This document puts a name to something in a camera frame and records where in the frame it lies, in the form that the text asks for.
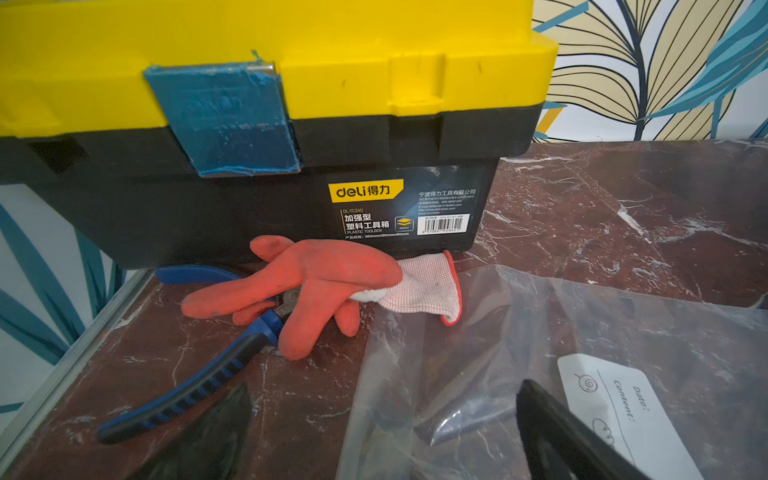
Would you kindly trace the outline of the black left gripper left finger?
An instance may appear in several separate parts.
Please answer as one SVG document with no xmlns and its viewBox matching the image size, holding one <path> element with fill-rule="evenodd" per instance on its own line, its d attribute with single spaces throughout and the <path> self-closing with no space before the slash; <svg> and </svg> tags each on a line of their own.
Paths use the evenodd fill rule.
<svg viewBox="0 0 768 480">
<path fill-rule="evenodd" d="M 251 419 L 251 396 L 243 383 L 232 388 L 131 479 L 233 479 Z"/>
</svg>

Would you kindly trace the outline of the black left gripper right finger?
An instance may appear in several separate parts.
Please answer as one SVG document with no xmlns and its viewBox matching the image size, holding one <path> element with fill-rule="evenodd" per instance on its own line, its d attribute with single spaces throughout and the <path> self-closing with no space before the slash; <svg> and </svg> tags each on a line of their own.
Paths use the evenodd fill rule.
<svg viewBox="0 0 768 480">
<path fill-rule="evenodd" d="M 533 479 L 644 479 L 537 382 L 526 379 L 516 397 L 516 420 Z"/>
</svg>

